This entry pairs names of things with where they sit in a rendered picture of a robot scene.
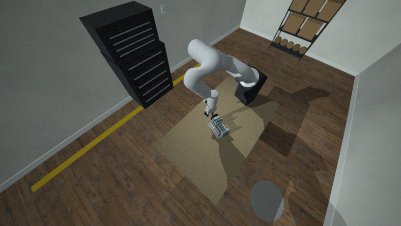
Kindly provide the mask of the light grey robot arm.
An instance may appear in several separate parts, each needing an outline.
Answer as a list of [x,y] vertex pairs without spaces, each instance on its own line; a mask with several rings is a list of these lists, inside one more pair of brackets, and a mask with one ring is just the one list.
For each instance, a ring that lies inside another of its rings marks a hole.
[[244,87],[252,87],[259,80],[259,73],[255,68],[250,68],[237,58],[228,56],[199,39],[189,43],[188,53],[201,66],[187,70],[183,82],[189,90],[205,98],[203,103],[207,103],[207,107],[211,109],[216,107],[219,93],[210,90],[200,79],[221,70],[240,81]]

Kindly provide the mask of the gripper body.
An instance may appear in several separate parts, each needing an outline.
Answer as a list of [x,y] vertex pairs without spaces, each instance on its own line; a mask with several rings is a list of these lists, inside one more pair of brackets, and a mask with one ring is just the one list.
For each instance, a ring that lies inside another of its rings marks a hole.
[[217,106],[216,106],[215,108],[212,108],[212,109],[206,106],[206,109],[205,109],[205,111],[207,111],[207,114],[209,115],[209,114],[211,114],[211,113],[215,112],[215,111],[216,111],[216,109],[217,109]]

